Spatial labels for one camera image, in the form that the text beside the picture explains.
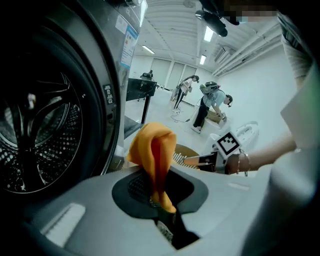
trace white shirt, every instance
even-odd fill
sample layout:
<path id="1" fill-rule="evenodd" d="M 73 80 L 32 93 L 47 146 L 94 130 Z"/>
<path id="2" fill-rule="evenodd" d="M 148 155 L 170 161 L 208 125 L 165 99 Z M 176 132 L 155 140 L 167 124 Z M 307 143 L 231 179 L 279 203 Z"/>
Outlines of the white shirt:
<path id="1" fill-rule="evenodd" d="M 192 78 L 189 78 L 188 80 L 182 83 L 181 90 L 183 91 L 184 94 L 187 93 L 187 91 L 189 90 L 189 87 L 191 87 L 192 82 L 193 82 Z"/>

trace ceiling light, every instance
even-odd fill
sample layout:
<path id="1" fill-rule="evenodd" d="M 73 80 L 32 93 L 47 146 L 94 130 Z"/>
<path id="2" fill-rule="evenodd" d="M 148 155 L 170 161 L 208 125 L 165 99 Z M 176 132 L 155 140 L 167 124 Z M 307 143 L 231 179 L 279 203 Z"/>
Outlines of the ceiling light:
<path id="1" fill-rule="evenodd" d="M 146 47 L 145 45 L 142 45 L 142 47 L 144 49 L 146 49 L 148 52 L 152 53 L 152 54 L 155 54 L 152 50 L 150 50 L 148 47 Z"/>
<path id="2" fill-rule="evenodd" d="M 206 56 L 201 55 L 200 65 L 203 65 L 205 63 L 205 60 L 206 60 Z"/>
<path id="3" fill-rule="evenodd" d="M 206 26 L 204 40 L 207 42 L 210 42 L 213 34 L 214 34 L 214 31 L 210 27 Z"/>

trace white ceiling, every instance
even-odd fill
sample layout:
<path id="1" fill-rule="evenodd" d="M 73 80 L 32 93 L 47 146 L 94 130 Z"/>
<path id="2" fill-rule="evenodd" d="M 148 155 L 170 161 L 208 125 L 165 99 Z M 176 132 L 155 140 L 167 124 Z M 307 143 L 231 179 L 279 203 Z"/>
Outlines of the white ceiling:
<path id="1" fill-rule="evenodd" d="M 213 34 L 211 42 L 204 41 L 206 24 L 195 17 L 201 9 L 197 0 L 146 0 L 148 9 L 142 24 L 136 55 L 173 59 L 209 71 L 217 68 L 215 56 L 221 47 L 239 49 L 261 29 L 266 21 L 250 22 L 234 26 L 225 20 L 228 35 Z M 146 45 L 155 54 L 141 46 Z M 207 56 L 199 65 L 200 56 Z"/>

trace ceiling pipe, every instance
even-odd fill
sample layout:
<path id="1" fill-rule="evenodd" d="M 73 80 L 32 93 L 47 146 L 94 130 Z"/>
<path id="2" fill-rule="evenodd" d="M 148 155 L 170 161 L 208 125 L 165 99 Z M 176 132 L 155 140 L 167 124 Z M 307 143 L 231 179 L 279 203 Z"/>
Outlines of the ceiling pipe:
<path id="1" fill-rule="evenodd" d="M 269 52 L 269 51 L 273 50 L 274 48 L 277 48 L 277 47 L 279 47 L 279 46 L 281 46 L 281 45 L 282 45 L 281 42 L 277 42 L 277 43 L 273 44 L 272 46 L 268 47 L 268 48 L 265 49 L 264 51 L 260 52 L 260 53 L 257 54 L 256 56 L 254 56 L 253 58 L 250 58 L 250 59 L 244 61 L 241 65 L 235 67 L 234 69 L 231 69 L 231 70 L 227 71 L 226 73 L 222 74 L 222 75 L 219 76 L 218 78 L 222 78 L 223 76 L 227 75 L 228 73 L 231 73 L 231 72 L 233 72 L 233 71 L 236 71 L 236 70 L 239 69 L 239 68 L 242 68 L 244 65 L 246 65 L 246 64 L 254 61 L 256 58 L 258 58 L 258 57 L 266 54 L 267 52 Z"/>
<path id="2" fill-rule="evenodd" d="M 256 43 L 253 47 L 250 47 L 248 50 L 246 50 L 243 54 L 239 55 L 238 57 L 236 57 L 234 60 L 232 60 L 231 62 L 229 62 L 227 65 L 224 65 L 223 69 L 227 69 L 228 67 L 230 67 L 231 65 L 233 65 L 234 63 L 236 63 L 237 61 L 245 58 L 246 56 L 248 56 L 249 54 L 251 54 L 252 52 L 256 51 L 257 49 L 259 49 L 260 47 L 262 47 L 263 45 L 265 45 L 266 43 L 270 42 L 272 39 L 278 37 L 279 35 L 281 35 L 281 28 L 280 26 L 278 26 L 270 35 L 268 35 L 267 37 L 265 37 L 263 40 L 261 40 L 260 42 Z M 218 74 L 220 74 L 223 70 L 221 68 L 219 68 L 218 70 L 216 70 L 214 72 L 214 76 L 217 76 Z"/>
<path id="3" fill-rule="evenodd" d="M 271 30 L 274 26 L 278 25 L 279 22 L 276 18 L 273 18 L 270 20 L 262 29 L 260 29 L 253 37 L 251 37 L 242 47 L 240 47 L 234 54 L 230 56 L 230 58 L 226 59 L 220 64 L 220 67 L 212 73 L 214 76 L 218 71 L 223 69 L 228 62 L 232 61 L 236 56 L 238 56 L 241 52 L 243 52 L 246 48 L 251 46 L 256 40 L 261 38 L 265 33 L 267 33 L 269 30 Z"/>

